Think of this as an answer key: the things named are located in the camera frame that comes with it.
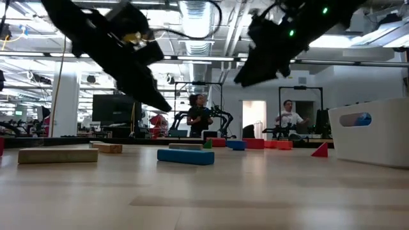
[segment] doorway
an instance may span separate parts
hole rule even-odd
[[[309,121],[304,125],[297,125],[298,134],[308,134],[308,127],[315,124],[314,117],[314,102],[296,101],[295,112],[302,119],[309,118]]]
[[[254,125],[256,138],[266,139],[266,134],[261,132],[267,125],[267,102],[262,100],[243,101],[242,129],[247,125]]]

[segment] red triangle block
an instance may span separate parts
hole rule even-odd
[[[311,155],[312,157],[328,157],[328,143],[322,144],[315,152]]]

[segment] green block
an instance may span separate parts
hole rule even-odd
[[[203,148],[204,149],[211,149],[213,147],[213,140],[209,140],[209,141],[207,141],[204,145],[203,145]]]

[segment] exposed ductwork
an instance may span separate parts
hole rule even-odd
[[[212,9],[210,3],[204,1],[181,1],[180,11],[183,15],[182,26],[186,35],[206,36],[212,25]],[[203,41],[187,41],[187,55],[209,56],[211,43]],[[206,64],[189,64],[190,81],[209,81],[206,79]],[[203,88],[194,88],[195,93],[203,93]]]

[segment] blue foam block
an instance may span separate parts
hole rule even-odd
[[[158,149],[158,160],[183,164],[210,165],[215,163],[212,151]]]
[[[226,145],[228,148],[231,148],[237,151],[243,151],[247,147],[247,143],[245,141],[227,141]]]

